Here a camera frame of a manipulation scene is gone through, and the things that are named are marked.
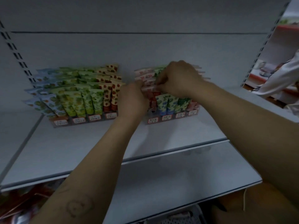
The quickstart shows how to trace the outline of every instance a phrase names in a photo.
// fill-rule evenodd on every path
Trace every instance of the forearm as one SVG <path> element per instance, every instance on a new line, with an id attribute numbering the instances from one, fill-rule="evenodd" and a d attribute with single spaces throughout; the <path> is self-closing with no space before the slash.
<path id="1" fill-rule="evenodd" d="M 32 223 L 102 223 L 123 155 L 139 120 L 116 118 L 106 134 L 49 198 Z"/>
<path id="2" fill-rule="evenodd" d="M 210 113 L 249 163 L 298 205 L 298 125 L 212 83 L 195 87 L 192 98 Z"/>

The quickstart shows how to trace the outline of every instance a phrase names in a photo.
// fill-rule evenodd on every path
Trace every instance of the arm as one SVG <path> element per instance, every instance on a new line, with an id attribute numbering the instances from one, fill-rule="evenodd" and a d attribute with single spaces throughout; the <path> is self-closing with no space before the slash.
<path id="1" fill-rule="evenodd" d="M 298 124 L 205 82 L 184 61 L 171 62 L 157 84 L 199 102 L 248 162 L 299 207 Z"/>
<path id="2" fill-rule="evenodd" d="M 149 101 L 142 82 L 122 86 L 119 116 L 99 142 L 49 198 L 31 224 L 102 223 L 110 205 L 123 155 Z"/>

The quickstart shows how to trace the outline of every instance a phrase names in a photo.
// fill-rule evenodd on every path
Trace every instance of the white back panel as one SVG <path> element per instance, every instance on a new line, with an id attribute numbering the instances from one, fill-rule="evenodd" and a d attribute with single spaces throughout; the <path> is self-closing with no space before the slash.
<path id="1" fill-rule="evenodd" d="M 34 69 L 120 64 L 125 81 L 133 70 L 185 60 L 199 64 L 219 86 L 240 86 L 267 35 L 223 34 L 13 34 Z"/>
<path id="2" fill-rule="evenodd" d="M 32 110 L 21 100 L 32 96 L 24 89 L 33 88 L 3 39 L 0 39 L 0 112 Z"/>
<path id="3" fill-rule="evenodd" d="M 11 31 L 268 33 L 288 0 L 2 0 Z"/>

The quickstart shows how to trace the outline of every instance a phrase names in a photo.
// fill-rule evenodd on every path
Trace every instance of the hand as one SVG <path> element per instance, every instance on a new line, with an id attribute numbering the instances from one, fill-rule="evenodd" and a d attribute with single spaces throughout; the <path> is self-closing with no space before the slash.
<path id="1" fill-rule="evenodd" d="M 185 61 L 170 62 L 157 78 L 158 89 L 175 97 L 191 97 L 192 89 L 204 82 L 195 68 Z"/>
<path id="2" fill-rule="evenodd" d="M 118 92 L 118 116 L 129 121 L 141 121 L 149 108 L 149 100 L 141 92 L 143 82 L 138 80 L 121 86 Z"/>

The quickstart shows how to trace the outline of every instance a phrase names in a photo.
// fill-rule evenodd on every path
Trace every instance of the price label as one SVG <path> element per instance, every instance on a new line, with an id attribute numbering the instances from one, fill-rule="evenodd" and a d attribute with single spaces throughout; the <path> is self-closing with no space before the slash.
<path id="1" fill-rule="evenodd" d="M 117 113 L 116 112 L 111 112 L 111 113 L 107 113 L 106 114 L 106 118 L 107 119 L 114 119 L 117 117 Z"/>
<path id="2" fill-rule="evenodd" d="M 166 115 L 162 117 L 162 121 L 170 120 L 172 118 L 172 115 Z"/>
<path id="3" fill-rule="evenodd" d="M 159 121 L 159 117 L 156 117 L 156 118 L 151 118 L 147 121 L 148 124 L 152 124 L 152 123 L 156 123 Z"/>
<path id="4" fill-rule="evenodd" d="M 68 124 L 68 121 L 67 121 L 66 119 L 55 120 L 55 121 L 54 121 L 54 124 L 55 124 L 56 126 L 67 125 L 67 124 Z"/>
<path id="5" fill-rule="evenodd" d="M 86 122 L 86 119 L 84 117 L 74 118 L 73 122 L 74 123 L 83 123 L 83 122 Z"/>
<path id="6" fill-rule="evenodd" d="M 196 115 L 197 112 L 198 112 L 198 110 L 189 111 L 188 115 L 193 116 L 193 115 Z"/>
<path id="7" fill-rule="evenodd" d="M 102 117 L 101 115 L 92 115 L 88 117 L 90 121 L 100 120 Z"/>
<path id="8" fill-rule="evenodd" d="M 176 114 L 176 119 L 185 117 L 185 112 L 180 112 Z"/>

